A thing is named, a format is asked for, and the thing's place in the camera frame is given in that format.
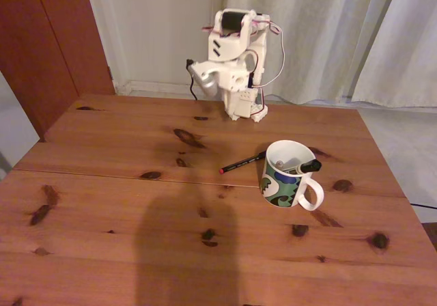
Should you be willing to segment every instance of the marker in mug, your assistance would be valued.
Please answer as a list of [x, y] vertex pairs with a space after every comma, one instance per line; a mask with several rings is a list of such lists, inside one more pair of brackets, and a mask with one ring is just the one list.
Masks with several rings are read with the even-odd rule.
[[266, 152], [265, 151], [260, 152], [256, 156], [244, 159], [243, 161], [239, 161], [239, 162], [237, 162], [235, 164], [232, 164], [232, 165], [229, 165], [229, 166], [225, 166], [224, 168], [221, 168], [220, 169], [220, 174], [226, 173], [227, 171], [231, 171], [232, 169], [235, 169], [235, 168], [239, 168], [239, 167], [241, 167], [243, 165], [247, 165], [249, 163], [252, 163], [253, 161], [258, 161], [259, 159], [263, 159], [265, 157], [266, 157]]
[[[276, 163], [277, 167], [282, 167], [283, 162], [277, 161]], [[289, 168], [279, 168], [281, 171], [284, 171], [285, 173], [291, 174], [291, 175], [302, 175], [305, 173], [310, 173], [312, 171], [319, 171], [322, 168], [322, 163], [318, 161], [317, 159], [313, 159], [312, 161], [309, 161], [307, 163], [303, 163], [297, 166], [289, 167]]]

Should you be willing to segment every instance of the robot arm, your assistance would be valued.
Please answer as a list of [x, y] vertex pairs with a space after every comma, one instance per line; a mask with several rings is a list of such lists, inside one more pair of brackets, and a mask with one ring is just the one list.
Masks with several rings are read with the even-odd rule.
[[[257, 105], [266, 58], [266, 36], [270, 17], [255, 10], [225, 9], [217, 12], [208, 38], [208, 61], [187, 66], [190, 75], [208, 96], [222, 89], [225, 110], [233, 120], [252, 117], [256, 122], [267, 114], [267, 106]], [[246, 57], [255, 60], [247, 70]]]

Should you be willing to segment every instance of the power cord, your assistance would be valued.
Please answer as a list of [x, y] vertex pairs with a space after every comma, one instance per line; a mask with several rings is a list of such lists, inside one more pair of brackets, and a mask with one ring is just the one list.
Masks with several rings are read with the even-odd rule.
[[194, 92], [193, 92], [193, 83], [194, 83], [194, 78], [191, 77], [190, 92], [191, 92], [191, 94], [194, 96], [194, 99], [197, 100], [197, 97], [196, 97], [196, 95], [195, 95]]
[[433, 206], [426, 206], [426, 205], [421, 205], [421, 204], [410, 204], [411, 206], [416, 206], [416, 207], [424, 207], [424, 208], [429, 208], [429, 209], [437, 209], [437, 207], [433, 207]]
[[[187, 59], [186, 60], [186, 65], [185, 65], [185, 69], [188, 71], [188, 67], [191, 66], [193, 63], [194, 63], [194, 61], [192, 59]], [[194, 78], [193, 78], [193, 76], [191, 76], [191, 74], [190, 74], [190, 77], [191, 77], [190, 92], [194, 96], [194, 99], [197, 100], [197, 97], [196, 97], [196, 95], [193, 92]]]

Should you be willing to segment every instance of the mug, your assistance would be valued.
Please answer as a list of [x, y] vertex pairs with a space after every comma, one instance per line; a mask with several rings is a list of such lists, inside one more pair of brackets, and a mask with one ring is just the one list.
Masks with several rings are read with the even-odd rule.
[[[292, 175], [275, 166], [280, 161], [283, 162], [283, 168], [290, 168], [313, 159], [314, 153], [299, 142], [282, 140], [270, 144], [259, 185], [264, 199], [277, 207], [292, 207], [299, 203], [306, 210], [317, 209], [323, 201], [324, 192], [320, 184], [311, 178], [312, 173]], [[317, 196], [314, 204], [304, 196], [308, 185]]]

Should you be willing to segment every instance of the table surface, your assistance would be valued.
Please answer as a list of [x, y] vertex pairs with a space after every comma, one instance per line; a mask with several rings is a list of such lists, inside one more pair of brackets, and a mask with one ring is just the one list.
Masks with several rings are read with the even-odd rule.
[[[280, 139], [323, 162], [276, 208]], [[84, 96], [0, 184], [0, 305], [435, 305], [437, 253], [355, 110]]]

